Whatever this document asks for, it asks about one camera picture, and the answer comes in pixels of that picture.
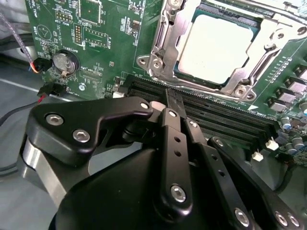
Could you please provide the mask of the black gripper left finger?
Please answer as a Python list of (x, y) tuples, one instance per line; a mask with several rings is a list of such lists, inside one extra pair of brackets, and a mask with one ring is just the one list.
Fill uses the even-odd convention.
[(29, 114), (25, 163), (56, 205), (78, 183), (139, 150), (188, 156), (182, 96), (138, 96), (41, 104)]

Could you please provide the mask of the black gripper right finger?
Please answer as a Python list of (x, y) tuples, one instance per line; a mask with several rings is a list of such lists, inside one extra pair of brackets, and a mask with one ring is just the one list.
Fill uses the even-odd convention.
[(300, 230), (290, 208), (219, 138), (205, 140), (198, 124), (185, 121), (188, 149), (213, 185), (226, 220), (234, 230)]

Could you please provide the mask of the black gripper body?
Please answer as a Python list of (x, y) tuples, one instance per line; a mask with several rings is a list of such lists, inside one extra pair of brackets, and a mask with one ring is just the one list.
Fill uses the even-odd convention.
[(187, 154), (142, 149), (75, 185), (53, 230), (228, 230), (204, 169)]

